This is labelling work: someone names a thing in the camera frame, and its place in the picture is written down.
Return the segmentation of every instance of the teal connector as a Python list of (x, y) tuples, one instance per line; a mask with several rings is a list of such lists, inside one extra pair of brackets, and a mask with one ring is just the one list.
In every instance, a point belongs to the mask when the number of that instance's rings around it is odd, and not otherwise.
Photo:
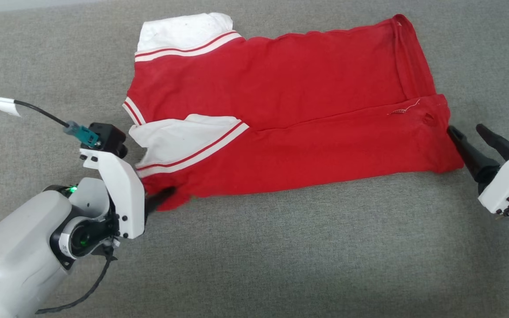
[(68, 135), (76, 137), (84, 145), (90, 148), (99, 147), (101, 145), (99, 136), (87, 127), (78, 125), (76, 121), (67, 121), (67, 124), (69, 125), (68, 128), (64, 127), (63, 131)]

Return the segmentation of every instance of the white cable label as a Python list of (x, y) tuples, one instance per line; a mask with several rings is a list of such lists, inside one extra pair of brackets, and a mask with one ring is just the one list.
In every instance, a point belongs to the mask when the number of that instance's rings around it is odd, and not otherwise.
[(21, 115), (17, 112), (17, 107), (14, 101), (14, 99), (0, 97), (0, 110), (8, 113), (9, 115), (21, 117)]

